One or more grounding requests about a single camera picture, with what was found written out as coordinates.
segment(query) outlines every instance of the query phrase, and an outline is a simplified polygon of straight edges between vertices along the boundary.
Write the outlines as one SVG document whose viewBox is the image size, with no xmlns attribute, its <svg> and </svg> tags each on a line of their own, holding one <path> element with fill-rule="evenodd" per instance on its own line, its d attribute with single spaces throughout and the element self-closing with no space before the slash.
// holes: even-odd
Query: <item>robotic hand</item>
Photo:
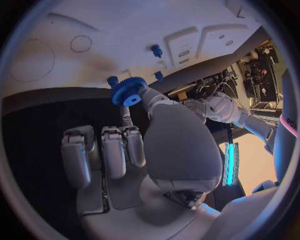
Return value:
<svg viewBox="0 0 300 240">
<path fill-rule="evenodd" d="M 189 99 L 184 101 L 183 104 L 194 111 L 201 119 L 209 118 L 217 122 L 233 123 L 240 128 L 245 127 L 261 138 L 265 143 L 264 148 L 273 154 L 276 127 L 251 115 L 247 109 L 237 106 L 236 102 L 223 92 L 216 92 L 205 100 Z"/>
</svg>

